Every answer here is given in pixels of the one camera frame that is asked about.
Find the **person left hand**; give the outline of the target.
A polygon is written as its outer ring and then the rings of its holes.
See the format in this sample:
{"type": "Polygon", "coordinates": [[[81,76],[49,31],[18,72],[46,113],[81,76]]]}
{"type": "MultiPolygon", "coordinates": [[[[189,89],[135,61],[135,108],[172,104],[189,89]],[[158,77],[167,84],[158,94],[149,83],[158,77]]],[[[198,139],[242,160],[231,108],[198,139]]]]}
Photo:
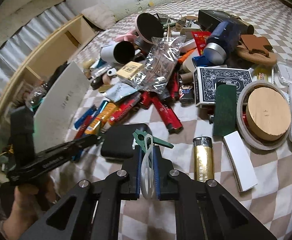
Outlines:
{"type": "Polygon", "coordinates": [[[3,223],[6,239],[19,239],[38,219],[34,203],[39,189],[31,184],[19,185],[14,189],[14,202],[10,216],[3,223]]]}

